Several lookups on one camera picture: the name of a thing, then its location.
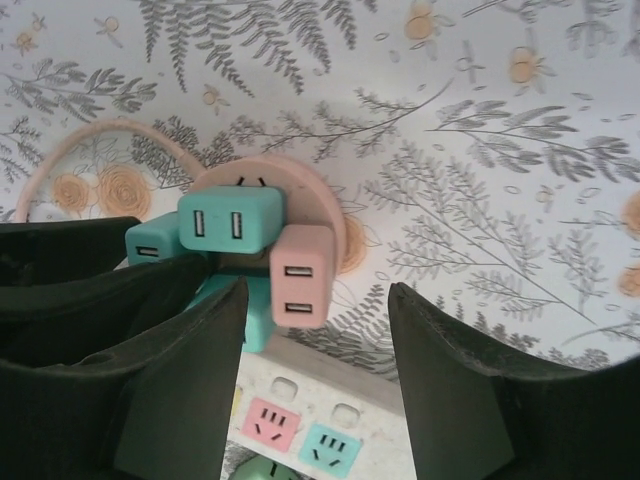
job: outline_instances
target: plug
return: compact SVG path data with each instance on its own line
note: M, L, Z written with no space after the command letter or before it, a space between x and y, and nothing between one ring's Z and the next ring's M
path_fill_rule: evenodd
M233 283L239 275L213 275L204 282L198 294L187 309L200 303L204 298ZM275 323L271 316L271 285L268 276L245 276L249 288L247 323L244 329L243 352L259 353L265 349Z

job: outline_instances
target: outlet socket holes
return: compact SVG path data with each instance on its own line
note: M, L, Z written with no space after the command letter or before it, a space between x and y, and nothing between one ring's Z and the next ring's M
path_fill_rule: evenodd
M360 440L316 423L309 430L298 458L336 478L347 478L361 448Z
M242 434L270 448L286 453L300 425L300 415L254 398L242 427Z

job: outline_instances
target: floral wallpaper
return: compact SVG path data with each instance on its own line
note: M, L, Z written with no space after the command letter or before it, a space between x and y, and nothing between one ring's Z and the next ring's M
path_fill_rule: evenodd
M405 281L599 368L640 350L639 78L640 0L0 0L0 220L97 118L152 124L209 167L286 152L367 245L328 325L291 338L397 381L385 302ZM145 138L102 134L31 218L144 220L189 183Z

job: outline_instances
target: socket slot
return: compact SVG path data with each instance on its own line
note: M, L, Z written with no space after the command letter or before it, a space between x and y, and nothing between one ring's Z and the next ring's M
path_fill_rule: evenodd
M234 240L242 239L242 214L240 212L231 213L231 237Z
M195 236L204 237L204 211L194 210L193 221L195 225Z
M284 274L287 277L313 277L311 267L284 267Z
M309 430L298 457L301 461L338 478L347 478L362 448L357 438L321 424Z
M136 247L136 253L141 257L158 258L160 256L158 249L153 247Z
M313 313L313 305L310 303L285 303L284 311L287 313Z

